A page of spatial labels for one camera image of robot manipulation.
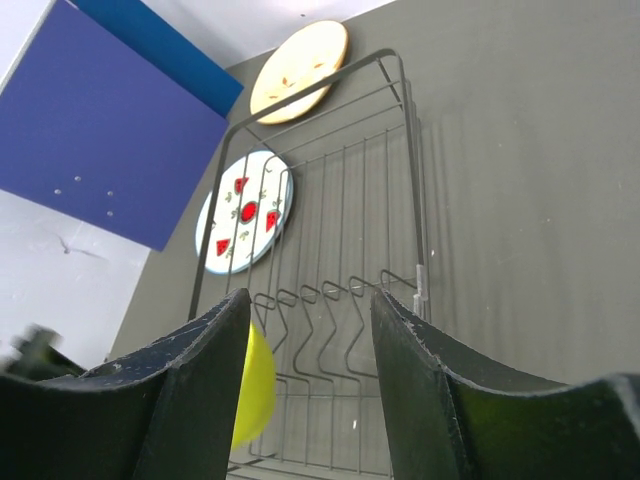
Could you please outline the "black wire dish rack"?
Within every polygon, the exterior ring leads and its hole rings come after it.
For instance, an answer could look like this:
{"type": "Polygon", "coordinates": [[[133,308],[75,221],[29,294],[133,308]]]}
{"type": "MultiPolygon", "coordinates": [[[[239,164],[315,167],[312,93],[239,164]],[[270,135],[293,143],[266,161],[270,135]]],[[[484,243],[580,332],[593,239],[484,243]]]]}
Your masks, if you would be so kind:
{"type": "Polygon", "coordinates": [[[196,268],[189,310],[245,288],[253,322],[276,364],[272,419],[230,456],[231,479],[389,479],[392,465],[372,345],[370,300],[392,291],[409,305],[425,286],[421,125],[400,54],[382,48],[320,81],[320,109],[275,127],[255,113],[225,134],[209,186],[221,201],[205,215],[201,263],[220,254],[221,274],[196,268]],[[235,160],[266,151],[293,186],[257,210],[259,225],[233,219],[228,247],[215,243],[215,214],[239,213],[241,188],[224,188],[235,160]]]}

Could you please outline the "white plate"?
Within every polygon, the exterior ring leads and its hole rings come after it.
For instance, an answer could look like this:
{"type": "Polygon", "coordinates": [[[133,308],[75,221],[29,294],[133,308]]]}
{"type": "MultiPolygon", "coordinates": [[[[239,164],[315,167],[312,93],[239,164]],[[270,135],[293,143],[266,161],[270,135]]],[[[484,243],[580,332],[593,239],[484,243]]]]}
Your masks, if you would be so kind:
{"type": "Polygon", "coordinates": [[[285,161],[270,150],[239,158],[222,174],[205,270],[242,272],[276,241],[294,200],[294,179],[285,161]]]}

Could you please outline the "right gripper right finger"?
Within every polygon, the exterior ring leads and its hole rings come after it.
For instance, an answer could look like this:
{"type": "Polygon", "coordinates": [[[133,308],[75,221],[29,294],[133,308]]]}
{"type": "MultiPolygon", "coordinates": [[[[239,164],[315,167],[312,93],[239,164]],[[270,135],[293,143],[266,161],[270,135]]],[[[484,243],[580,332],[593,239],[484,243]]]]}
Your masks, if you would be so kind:
{"type": "Polygon", "coordinates": [[[497,362],[371,297],[386,433],[399,479],[635,479],[639,378],[565,385],[497,362]]]}

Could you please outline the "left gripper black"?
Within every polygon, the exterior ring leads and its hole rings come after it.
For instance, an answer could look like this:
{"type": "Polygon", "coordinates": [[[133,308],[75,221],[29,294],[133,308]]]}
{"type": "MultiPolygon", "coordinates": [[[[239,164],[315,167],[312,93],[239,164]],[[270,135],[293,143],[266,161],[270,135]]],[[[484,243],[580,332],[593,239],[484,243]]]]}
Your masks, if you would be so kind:
{"type": "Polygon", "coordinates": [[[6,361],[2,371],[28,380],[50,380],[64,376],[80,377],[86,370],[60,353],[54,343],[59,335],[49,328],[33,325],[24,337],[15,337],[11,346],[16,358],[6,361]]]}

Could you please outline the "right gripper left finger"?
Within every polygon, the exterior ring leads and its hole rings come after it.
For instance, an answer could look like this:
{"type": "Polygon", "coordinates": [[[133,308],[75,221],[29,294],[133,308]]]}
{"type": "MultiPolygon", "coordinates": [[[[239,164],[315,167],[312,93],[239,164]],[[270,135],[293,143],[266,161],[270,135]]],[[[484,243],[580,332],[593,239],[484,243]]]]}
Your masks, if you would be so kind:
{"type": "Polygon", "coordinates": [[[249,324],[249,294],[238,289],[80,377],[1,371],[2,477],[224,478],[249,324]]]}

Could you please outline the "beige floral plate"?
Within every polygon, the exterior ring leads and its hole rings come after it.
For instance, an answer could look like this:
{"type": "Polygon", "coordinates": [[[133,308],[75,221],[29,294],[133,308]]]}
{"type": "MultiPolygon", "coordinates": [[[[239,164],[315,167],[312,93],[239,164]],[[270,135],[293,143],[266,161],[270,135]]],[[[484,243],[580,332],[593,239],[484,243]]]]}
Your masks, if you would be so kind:
{"type": "Polygon", "coordinates": [[[346,27],[334,20],[311,23],[292,34],[268,58],[249,101],[256,114],[336,73],[349,44],[346,27]]]}

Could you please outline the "yellow-green bowl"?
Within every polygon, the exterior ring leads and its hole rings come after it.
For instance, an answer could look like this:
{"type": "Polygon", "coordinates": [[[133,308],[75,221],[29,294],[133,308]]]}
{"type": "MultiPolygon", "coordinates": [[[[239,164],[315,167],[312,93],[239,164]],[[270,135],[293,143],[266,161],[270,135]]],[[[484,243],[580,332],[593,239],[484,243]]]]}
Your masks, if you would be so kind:
{"type": "Polygon", "coordinates": [[[231,450],[259,437],[273,415],[276,403],[276,367],[265,336],[253,323],[242,374],[231,450]]]}

